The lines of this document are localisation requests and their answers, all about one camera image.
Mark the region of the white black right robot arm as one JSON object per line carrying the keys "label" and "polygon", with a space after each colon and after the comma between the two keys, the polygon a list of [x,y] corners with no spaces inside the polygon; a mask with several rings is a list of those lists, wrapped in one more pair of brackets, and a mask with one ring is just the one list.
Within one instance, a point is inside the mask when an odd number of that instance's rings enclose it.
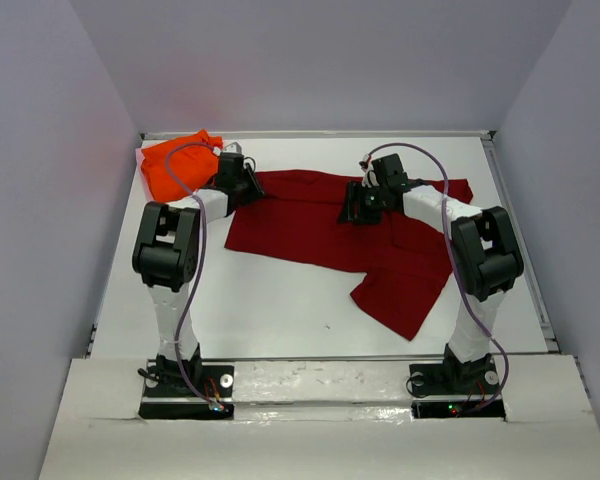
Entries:
{"label": "white black right robot arm", "polygon": [[384,213],[398,212],[440,232],[461,297],[442,361],[411,365],[410,393],[463,395],[483,386],[497,397],[507,376],[497,373],[490,353],[500,346],[492,330],[506,293],[524,272],[508,212],[453,198],[447,176],[440,189],[409,177],[396,154],[365,157],[360,166],[364,176],[348,182],[339,222],[373,225]]}

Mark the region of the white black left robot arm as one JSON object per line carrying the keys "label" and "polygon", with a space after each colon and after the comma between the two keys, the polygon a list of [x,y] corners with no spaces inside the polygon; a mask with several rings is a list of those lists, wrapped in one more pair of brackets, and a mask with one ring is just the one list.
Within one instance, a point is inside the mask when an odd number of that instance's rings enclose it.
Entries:
{"label": "white black left robot arm", "polygon": [[265,193],[256,178],[256,161],[238,151],[220,152],[217,172],[198,189],[176,175],[172,156],[166,155],[166,172],[184,190],[184,203],[147,203],[132,254],[132,268],[151,296],[159,334],[155,370],[141,374],[221,410],[218,394],[200,391],[205,385],[203,363],[190,307],[206,259],[208,224]]}

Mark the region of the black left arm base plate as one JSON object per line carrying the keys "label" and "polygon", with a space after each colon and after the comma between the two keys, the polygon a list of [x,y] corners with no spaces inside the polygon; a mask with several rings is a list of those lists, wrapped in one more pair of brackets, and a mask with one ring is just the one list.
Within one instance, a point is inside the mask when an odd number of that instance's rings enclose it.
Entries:
{"label": "black left arm base plate", "polygon": [[216,421],[234,416],[233,365],[205,362],[196,386],[200,396],[181,379],[161,378],[155,363],[137,373],[144,380],[138,414],[145,420]]}

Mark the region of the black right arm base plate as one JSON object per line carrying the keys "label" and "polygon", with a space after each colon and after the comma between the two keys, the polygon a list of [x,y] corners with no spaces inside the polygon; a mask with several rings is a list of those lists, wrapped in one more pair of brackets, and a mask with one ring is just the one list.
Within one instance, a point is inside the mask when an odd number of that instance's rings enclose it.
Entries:
{"label": "black right arm base plate", "polygon": [[455,378],[442,362],[412,364],[405,387],[417,420],[506,417],[493,360],[462,378]]}

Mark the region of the dark red t shirt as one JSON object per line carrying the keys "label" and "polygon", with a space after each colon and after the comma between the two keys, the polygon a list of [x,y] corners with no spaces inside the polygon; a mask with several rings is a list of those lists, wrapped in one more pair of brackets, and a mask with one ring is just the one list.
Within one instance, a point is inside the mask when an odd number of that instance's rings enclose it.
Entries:
{"label": "dark red t shirt", "polygon": [[364,278],[350,293],[366,314],[413,340],[451,274],[442,234],[399,212],[341,223],[349,177],[311,170],[257,175],[265,196],[237,209],[225,246]]}

